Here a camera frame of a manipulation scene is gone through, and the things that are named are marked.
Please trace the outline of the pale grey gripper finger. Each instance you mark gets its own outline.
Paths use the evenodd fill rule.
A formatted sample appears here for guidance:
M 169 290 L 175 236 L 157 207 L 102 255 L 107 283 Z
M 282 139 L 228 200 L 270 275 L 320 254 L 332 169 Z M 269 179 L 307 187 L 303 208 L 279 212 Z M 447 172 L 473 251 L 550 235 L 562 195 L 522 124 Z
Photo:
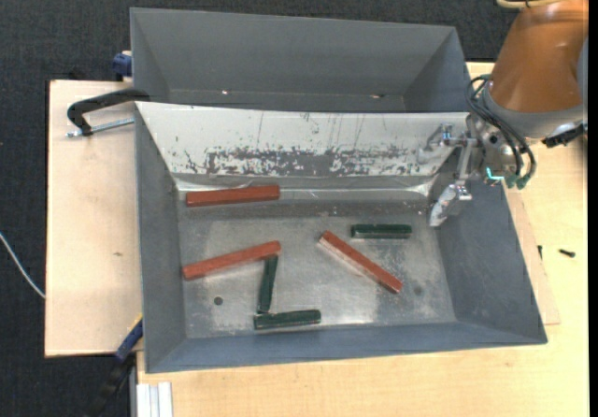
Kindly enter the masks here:
M 441 123 L 427 138 L 422 148 L 418 149 L 417 162 L 428 164 L 431 161 L 445 159 L 456 147 L 453 139 L 454 125 Z
M 450 184 L 434 203 L 430 226 L 440 226 L 448 217 L 457 216 L 470 202 L 472 194 L 464 184 Z

